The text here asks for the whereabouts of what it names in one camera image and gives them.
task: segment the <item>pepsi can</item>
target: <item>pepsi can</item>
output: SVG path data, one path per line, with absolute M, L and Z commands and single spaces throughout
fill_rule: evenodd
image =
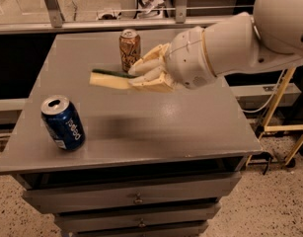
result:
M 75 150 L 84 143 L 85 134 L 79 115 L 66 97 L 55 95 L 44 100 L 41 118 L 58 147 Z

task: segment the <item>wooden frame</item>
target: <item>wooden frame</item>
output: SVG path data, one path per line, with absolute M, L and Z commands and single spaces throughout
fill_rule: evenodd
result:
M 263 131 L 259 135 L 259 140 L 262 139 L 263 135 L 266 132 L 271 132 L 271 131 L 290 131 L 290 130 L 303 130 L 303 124 L 294 124 L 294 125 L 268 125 L 296 68 L 289 68 L 286 74 L 284 75 L 282 82 L 277 90 L 277 93 L 275 94 L 274 98 L 272 99 L 269 109 L 265 115 L 265 118 L 262 122 L 261 127 L 263 128 Z M 287 166 L 292 158 L 295 156 L 295 154 L 298 152 L 300 147 L 303 144 L 303 134 L 302 136 L 298 139 L 298 141 L 295 143 L 294 147 L 292 150 L 289 152 L 289 154 L 286 156 L 285 161 L 284 161 L 284 166 Z M 251 161 L 252 156 L 250 156 L 246 162 L 246 166 L 249 165 Z

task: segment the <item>white robotic arm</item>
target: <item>white robotic arm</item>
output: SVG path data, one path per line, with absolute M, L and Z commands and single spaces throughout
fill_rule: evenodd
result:
M 134 64 L 129 73 L 143 76 L 131 82 L 150 81 L 165 71 L 186 88 L 196 89 L 220 75 L 303 65 L 303 0 L 256 0 L 254 20 L 242 13 L 206 29 L 180 33 L 159 47 L 161 57 L 156 60 L 161 64 L 143 58 Z

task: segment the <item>terrazzo floor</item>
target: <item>terrazzo floor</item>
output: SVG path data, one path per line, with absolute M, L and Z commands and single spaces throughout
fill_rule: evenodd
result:
M 264 149 L 287 154 L 293 137 L 264 137 Z M 209 220 L 200 237 L 303 236 L 303 156 L 296 167 L 249 166 L 221 209 Z M 52 215 L 41 215 L 21 199 L 22 187 L 9 176 L 0 176 L 0 237 L 57 237 L 60 230 Z

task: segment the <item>cable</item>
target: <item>cable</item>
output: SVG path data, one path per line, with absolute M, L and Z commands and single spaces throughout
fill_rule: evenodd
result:
M 72 4 L 73 4 L 73 7 L 74 7 L 74 16 L 73 16 L 73 20 L 76 21 L 76 14 L 77 14 L 78 6 L 77 6 L 75 0 L 72 0 Z
M 281 71 L 280 76 L 278 78 L 278 81 L 275 84 L 275 86 L 273 87 L 273 91 L 272 91 L 270 97 L 268 98 L 268 100 L 261 107 L 259 107 L 258 109 L 253 110 L 253 111 L 242 110 L 243 113 L 246 113 L 246 114 L 255 114 L 255 113 L 260 112 L 262 109 L 264 109 L 269 104 L 269 102 L 271 101 L 272 97 L 276 94 L 276 91 L 278 89 L 278 85 L 280 84 L 280 80 L 281 80 L 282 76 L 285 74 L 285 71 L 286 70 L 282 70 Z

